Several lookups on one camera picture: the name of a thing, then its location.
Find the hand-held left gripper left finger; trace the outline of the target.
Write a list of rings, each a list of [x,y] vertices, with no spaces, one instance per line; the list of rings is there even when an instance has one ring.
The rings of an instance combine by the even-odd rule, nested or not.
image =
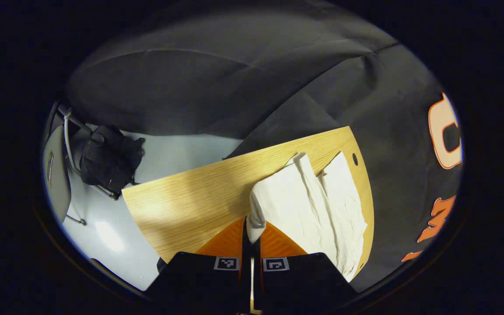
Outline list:
[[[146,297],[160,315],[247,315],[247,241],[245,219],[237,219],[198,251],[178,252],[168,263],[159,263]]]

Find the grey chair with metal frame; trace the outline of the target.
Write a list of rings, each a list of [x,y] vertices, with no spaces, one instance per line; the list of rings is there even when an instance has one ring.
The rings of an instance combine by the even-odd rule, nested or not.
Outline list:
[[[86,226],[88,207],[117,206],[119,195],[83,181],[81,160],[94,128],[74,115],[67,103],[54,101],[42,140],[42,175],[52,217],[59,226]]]

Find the white jeans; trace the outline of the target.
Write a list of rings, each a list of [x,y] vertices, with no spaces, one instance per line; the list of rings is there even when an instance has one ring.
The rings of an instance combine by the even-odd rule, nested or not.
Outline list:
[[[253,186],[250,206],[246,229],[254,247],[266,224],[271,223],[306,253],[325,253],[348,283],[366,262],[363,253],[368,222],[342,152],[318,175],[306,153],[296,154],[280,171]]]

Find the black backpack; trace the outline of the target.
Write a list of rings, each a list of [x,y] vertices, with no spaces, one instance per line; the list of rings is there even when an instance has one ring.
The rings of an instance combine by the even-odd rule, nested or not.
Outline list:
[[[131,138],[118,128],[98,126],[85,144],[80,158],[81,180],[101,187],[117,200],[122,189],[134,185],[136,169],[142,162],[145,138]]]

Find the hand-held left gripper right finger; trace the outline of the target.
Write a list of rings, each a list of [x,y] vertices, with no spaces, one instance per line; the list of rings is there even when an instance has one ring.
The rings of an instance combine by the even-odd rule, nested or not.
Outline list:
[[[325,253],[306,253],[271,223],[255,249],[254,306],[262,313],[330,313],[357,295]]]

